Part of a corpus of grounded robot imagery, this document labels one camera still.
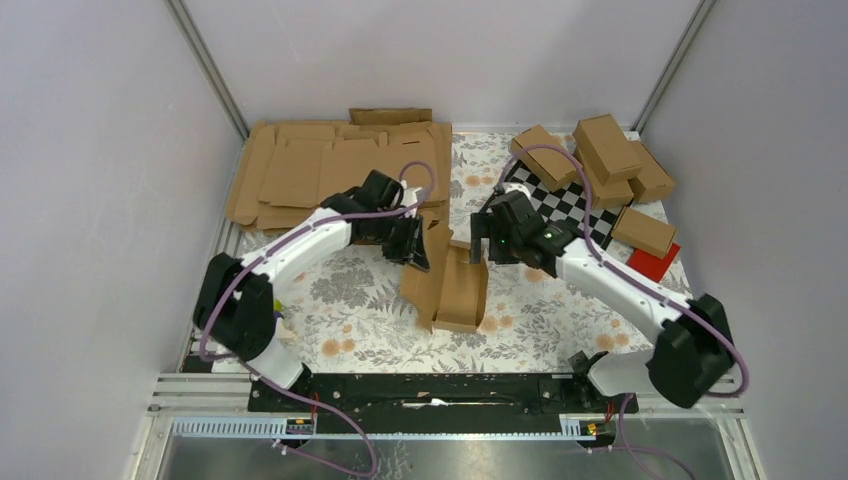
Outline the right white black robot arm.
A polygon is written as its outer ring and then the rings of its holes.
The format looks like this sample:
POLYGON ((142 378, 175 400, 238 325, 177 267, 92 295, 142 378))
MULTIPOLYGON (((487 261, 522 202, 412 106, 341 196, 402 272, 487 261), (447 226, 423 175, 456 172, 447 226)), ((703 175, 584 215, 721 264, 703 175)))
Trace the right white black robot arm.
POLYGON ((738 362, 720 301, 691 299, 644 277, 607 255, 586 228, 546 220, 516 184, 496 189, 488 207, 472 214, 470 231, 472 262, 524 264, 571 283, 652 343, 650 350, 597 354, 578 368, 585 377, 573 396, 583 410, 597 412, 628 393, 656 393, 691 408, 738 362))

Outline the brown cardboard box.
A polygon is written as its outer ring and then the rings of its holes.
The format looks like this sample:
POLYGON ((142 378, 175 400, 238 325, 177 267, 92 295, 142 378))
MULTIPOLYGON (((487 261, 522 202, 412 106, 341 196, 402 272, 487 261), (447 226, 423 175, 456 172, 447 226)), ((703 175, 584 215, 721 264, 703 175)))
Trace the brown cardboard box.
POLYGON ((416 309, 416 326, 428 333, 475 333, 486 312, 488 265, 472 263, 471 245, 455 240, 446 223, 429 227, 423 242, 430 270, 406 266, 400 287, 416 309))

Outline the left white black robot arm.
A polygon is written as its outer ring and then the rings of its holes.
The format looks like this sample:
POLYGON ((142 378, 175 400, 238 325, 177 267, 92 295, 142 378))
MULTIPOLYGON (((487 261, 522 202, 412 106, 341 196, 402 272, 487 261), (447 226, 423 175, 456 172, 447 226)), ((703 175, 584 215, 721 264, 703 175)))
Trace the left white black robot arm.
POLYGON ((377 170, 363 183, 324 199, 300 225, 272 243, 208 263, 192 321, 202 344, 214 340, 229 357, 272 386, 272 398, 288 411, 309 401, 307 367, 277 336, 274 303, 283 287, 310 267, 356 242, 380 246, 383 257, 423 272, 430 267, 419 207, 432 185, 413 187, 377 170))

